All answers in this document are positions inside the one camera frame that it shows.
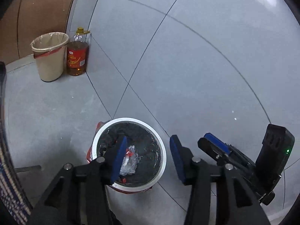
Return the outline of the cooking oil bottle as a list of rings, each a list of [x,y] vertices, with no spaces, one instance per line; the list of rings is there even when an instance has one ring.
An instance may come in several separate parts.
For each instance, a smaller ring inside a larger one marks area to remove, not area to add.
[[[67,44],[67,73],[71,76],[82,75],[86,71],[91,32],[77,27],[76,33]]]

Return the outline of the beige waste basket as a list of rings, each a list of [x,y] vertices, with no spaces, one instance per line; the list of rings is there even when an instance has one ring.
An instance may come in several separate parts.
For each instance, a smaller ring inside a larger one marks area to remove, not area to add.
[[[52,82],[62,75],[68,42],[69,36],[62,32],[43,34],[31,42],[30,46],[42,81]]]

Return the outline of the zigzag patterned floor mat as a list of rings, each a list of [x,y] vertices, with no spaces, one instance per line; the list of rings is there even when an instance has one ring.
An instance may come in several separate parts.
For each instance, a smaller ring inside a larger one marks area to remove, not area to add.
[[[5,130],[6,66],[1,62],[1,224],[27,224],[32,211],[15,172]]]

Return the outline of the white rimmed trash bin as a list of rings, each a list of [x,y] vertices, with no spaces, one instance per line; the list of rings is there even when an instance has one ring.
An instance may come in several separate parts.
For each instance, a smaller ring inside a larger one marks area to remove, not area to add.
[[[123,194],[151,189],[164,173],[166,149],[158,133],[141,120],[123,117],[98,122],[87,161],[104,156],[119,136],[126,136],[127,149],[119,177],[110,187]]]

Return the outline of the brown kitchen base cabinets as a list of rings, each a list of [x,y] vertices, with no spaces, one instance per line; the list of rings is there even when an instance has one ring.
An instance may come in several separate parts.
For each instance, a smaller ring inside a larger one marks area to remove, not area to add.
[[[40,35],[65,32],[72,1],[1,0],[1,61],[30,55],[30,43]]]

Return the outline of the clear plastic wrapper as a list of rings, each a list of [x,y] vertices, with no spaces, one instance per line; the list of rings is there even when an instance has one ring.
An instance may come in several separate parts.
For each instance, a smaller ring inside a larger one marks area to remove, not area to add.
[[[126,149],[126,154],[123,158],[123,163],[121,165],[119,174],[121,176],[135,174],[139,162],[140,162],[140,157],[135,145],[129,146]]]

